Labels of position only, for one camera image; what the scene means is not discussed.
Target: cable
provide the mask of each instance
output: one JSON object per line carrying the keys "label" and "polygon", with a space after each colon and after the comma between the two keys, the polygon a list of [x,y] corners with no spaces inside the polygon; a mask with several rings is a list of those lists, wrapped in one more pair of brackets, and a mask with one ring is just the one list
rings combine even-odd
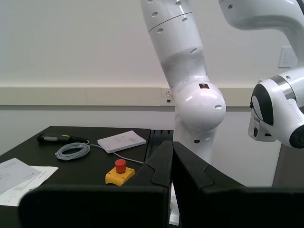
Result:
{"label": "cable", "polygon": [[[87,143],[74,142],[74,143],[71,143],[71,144],[67,144],[67,145],[61,147],[55,153],[55,155],[60,160],[68,161],[68,160],[72,160],[72,159],[81,158],[83,156],[86,156],[90,152],[91,146],[95,146],[95,147],[98,147],[100,149],[103,149],[99,145],[94,145],[94,144],[89,145],[89,143],[90,143],[90,141],[87,140]],[[75,153],[70,153],[70,154],[64,154],[65,151],[72,150],[72,149],[80,149],[80,151],[75,152]],[[142,161],[136,161],[136,160],[133,160],[133,159],[125,158],[123,156],[118,155],[117,153],[113,153],[113,154],[115,154],[116,156],[118,156],[122,159],[128,160],[128,161],[144,164],[144,162],[142,162]]]}

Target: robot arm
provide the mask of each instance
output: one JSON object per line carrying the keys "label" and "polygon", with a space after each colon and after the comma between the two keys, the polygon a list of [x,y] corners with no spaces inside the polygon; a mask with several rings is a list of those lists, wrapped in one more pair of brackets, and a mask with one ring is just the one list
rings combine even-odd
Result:
{"label": "robot arm", "polygon": [[143,16],[171,88],[174,141],[211,161],[213,138],[226,104],[207,76],[204,48],[188,0],[141,0]]}
{"label": "robot arm", "polygon": [[299,65],[260,81],[252,98],[249,135],[304,148],[304,2],[303,0],[219,0],[227,22],[241,30],[277,29],[283,32]]}

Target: emergency stop button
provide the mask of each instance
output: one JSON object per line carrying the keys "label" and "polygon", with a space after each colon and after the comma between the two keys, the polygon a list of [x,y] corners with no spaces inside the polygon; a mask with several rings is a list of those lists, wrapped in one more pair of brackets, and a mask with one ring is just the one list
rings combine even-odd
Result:
{"label": "emergency stop button", "polygon": [[118,159],[115,162],[115,168],[117,173],[124,173],[127,162],[124,159]]}

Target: black table surface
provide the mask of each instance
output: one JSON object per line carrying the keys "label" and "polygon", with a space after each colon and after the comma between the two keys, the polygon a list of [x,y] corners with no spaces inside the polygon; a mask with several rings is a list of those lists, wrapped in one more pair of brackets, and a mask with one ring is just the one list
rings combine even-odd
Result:
{"label": "black table surface", "polygon": [[[150,129],[51,126],[40,133],[72,135],[87,138],[90,144],[97,144],[98,139],[131,130],[148,142]],[[105,175],[114,167],[115,161],[120,159],[114,154],[107,154],[100,148],[91,147],[90,153],[82,158],[70,161],[58,160],[55,152],[65,144],[38,143],[37,136],[40,133],[0,156],[0,163],[17,158],[27,165],[58,167],[59,169],[44,184],[105,185]],[[144,144],[120,151],[118,154],[143,162],[146,151],[147,144]],[[141,166],[139,163],[127,161],[127,167],[135,171],[138,171]],[[0,206],[0,227],[20,227],[17,210],[17,207]]]}

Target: paper document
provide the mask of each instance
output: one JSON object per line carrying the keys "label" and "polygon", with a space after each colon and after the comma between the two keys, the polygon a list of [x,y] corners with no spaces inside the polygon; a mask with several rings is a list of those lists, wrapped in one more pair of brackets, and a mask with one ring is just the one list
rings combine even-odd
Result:
{"label": "paper document", "polygon": [[42,166],[31,166],[31,167],[37,170],[38,172],[40,172],[40,174],[1,193],[0,205],[17,207],[22,197],[25,194],[40,186],[58,169],[57,167],[42,167]]}
{"label": "paper document", "polygon": [[99,139],[97,142],[107,153],[121,151],[146,143],[146,141],[134,131]]}
{"label": "paper document", "polygon": [[17,158],[0,164],[0,193],[40,174]]}

